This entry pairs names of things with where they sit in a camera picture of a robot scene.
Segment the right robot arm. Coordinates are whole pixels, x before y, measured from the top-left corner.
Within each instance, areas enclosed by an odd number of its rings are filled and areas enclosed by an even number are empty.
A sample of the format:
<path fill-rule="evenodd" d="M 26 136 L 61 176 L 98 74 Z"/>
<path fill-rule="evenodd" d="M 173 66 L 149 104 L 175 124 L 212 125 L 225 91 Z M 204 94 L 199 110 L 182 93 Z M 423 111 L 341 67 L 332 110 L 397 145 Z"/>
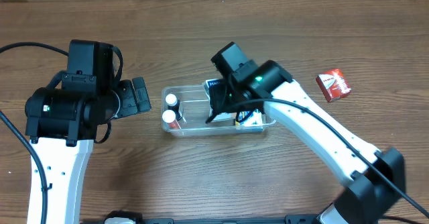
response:
<path fill-rule="evenodd" d="M 225 80 L 227 100 L 213 113 L 259 110 L 304 142 L 344 191 L 313 223 L 377 223 L 406 191 L 405 161 L 354 135 L 319 107 L 292 75 L 273 60 L 248 59 L 231 42 L 211 59 Z"/>

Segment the white Hansaplast plaster box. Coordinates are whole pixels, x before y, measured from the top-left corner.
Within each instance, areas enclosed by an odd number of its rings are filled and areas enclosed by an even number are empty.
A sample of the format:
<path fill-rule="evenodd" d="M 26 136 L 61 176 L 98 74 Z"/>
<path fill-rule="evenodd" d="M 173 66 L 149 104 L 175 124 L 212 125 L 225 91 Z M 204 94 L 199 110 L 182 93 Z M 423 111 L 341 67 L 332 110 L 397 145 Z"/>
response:
<path fill-rule="evenodd" d="M 230 102 L 230 91 L 225 87 L 223 79 L 205 80 L 203 82 L 203 87 L 210 106 L 209 116 L 211 116 L 213 111 L 220 107 L 222 103 L 228 104 Z"/>

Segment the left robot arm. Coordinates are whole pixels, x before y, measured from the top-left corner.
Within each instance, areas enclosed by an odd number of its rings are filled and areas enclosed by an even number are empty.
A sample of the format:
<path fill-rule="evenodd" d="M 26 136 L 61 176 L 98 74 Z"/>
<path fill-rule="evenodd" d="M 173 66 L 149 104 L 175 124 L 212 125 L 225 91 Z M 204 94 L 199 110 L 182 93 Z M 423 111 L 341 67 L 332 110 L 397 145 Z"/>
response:
<path fill-rule="evenodd" d="M 61 87 L 50 83 L 27 100 L 25 134 L 36 156 L 28 223 L 78 223 L 86 167 L 97 128 L 147 111 L 136 79 L 123 80 L 113 57 L 121 51 L 102 42 L 73 40 Z"/>

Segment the orange tube white cap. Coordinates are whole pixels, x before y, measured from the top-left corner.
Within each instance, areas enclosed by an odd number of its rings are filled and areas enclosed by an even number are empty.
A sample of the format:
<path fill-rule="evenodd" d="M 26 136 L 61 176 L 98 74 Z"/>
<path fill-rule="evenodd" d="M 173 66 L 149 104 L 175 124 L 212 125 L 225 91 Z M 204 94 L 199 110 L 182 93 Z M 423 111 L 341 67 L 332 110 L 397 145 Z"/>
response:
<path fill-rule="evenodd" d="M 166 129 L 180 129 L 179 121 L 176 119 L 176 113 L 173 110 L 165 110 L 162 113 L 162 121 Z"/>

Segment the black bottle white cap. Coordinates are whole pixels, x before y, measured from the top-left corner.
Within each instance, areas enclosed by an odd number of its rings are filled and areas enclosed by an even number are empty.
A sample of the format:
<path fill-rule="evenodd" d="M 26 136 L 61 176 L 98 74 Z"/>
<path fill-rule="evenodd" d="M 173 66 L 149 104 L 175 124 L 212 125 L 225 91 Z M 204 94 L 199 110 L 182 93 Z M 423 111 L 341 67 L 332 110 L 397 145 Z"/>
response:
<path fill-rule="evenodd" d="M 170 93 L 166 95 L 165 98 L 166 104 L 169 110 L 172 110 L 176 114 L 176 119 L 179 121 L 183 118 L 183 107 L 181 105 L 180 99 Z"/>

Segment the blue yellow VapoDrops box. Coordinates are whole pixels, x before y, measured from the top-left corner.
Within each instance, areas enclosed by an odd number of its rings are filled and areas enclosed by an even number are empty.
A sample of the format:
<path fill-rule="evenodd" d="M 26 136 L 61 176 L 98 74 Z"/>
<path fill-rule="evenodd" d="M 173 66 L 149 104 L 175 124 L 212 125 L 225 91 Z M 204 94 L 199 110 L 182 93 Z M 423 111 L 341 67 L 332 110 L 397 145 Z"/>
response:
<path fill-rule="evenodd" d="M 236 126 L 249 127 L 253 125 L 262 125 L 263 123 L 263 115 L 258 109 L 239 112 L 235 117 Z"/>

